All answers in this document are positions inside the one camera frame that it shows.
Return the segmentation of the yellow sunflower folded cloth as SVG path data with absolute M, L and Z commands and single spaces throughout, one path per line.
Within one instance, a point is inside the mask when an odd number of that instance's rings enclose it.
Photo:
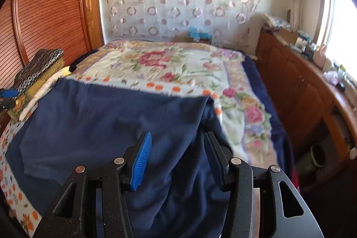
M 49 67 L 30 87 L 15 98 L 15 107 L 7 111 L 8 116 L 15 122 L 19 121 L 20 114 L 29 104 L 31 99 L 45 84 L 45 82 L 56 72 L 64 67 L 64 59 L 61 57 Z

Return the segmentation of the window with wooden frame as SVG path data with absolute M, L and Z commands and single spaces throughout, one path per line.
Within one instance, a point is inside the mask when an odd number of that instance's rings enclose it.
M 321 0 L 317 44 L 326 57 L 356 80 L 356 5 L 352 0 Z

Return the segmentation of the black circle pattern folded cloth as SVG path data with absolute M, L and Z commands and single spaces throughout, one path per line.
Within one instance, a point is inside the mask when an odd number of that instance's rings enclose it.
M 22 68 L 15 76 L 13 89 L 19 93 L 30 87 L 47 69 L 62 58 L 63 49 L 40 49 L 30 63 Z

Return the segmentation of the floral bedspread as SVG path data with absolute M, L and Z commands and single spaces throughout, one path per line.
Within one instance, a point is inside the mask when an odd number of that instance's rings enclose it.
M 214 101 L 235 157 L 267 168 L 278 162 L 271 115 L 252 89 L 243 53 L 204 43 L 117 40 L 83 60 L 70 75 L 82 83 Z

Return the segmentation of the blue toy on bed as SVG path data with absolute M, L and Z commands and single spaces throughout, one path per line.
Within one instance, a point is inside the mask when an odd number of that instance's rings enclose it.
M 212 35 L 209 33 L 201 32 L 198 28 L 190 27 L 188 31 L 188 37 L 193 39 L 194 41 L 208 41 L 212 40 Z

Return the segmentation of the yellow plush toy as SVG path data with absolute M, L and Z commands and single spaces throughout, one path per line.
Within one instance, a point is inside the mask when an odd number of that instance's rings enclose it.
M 62 68 L 60 71 L 58 71 L 57 75 L 59 78 L 66 77 L 66 76 L 72 74 L 73 72 L 75 72 L 76 68 L 77 68 L 76 65 L 66 66 L 66 67 Z

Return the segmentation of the wooden side cabinet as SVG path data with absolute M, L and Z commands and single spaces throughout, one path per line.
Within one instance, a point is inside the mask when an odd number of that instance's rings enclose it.
M 257 68 L 295 155 L 302 187 L 356 161 L 356 115 L 321 70 L 270 31 L 259 32 Z

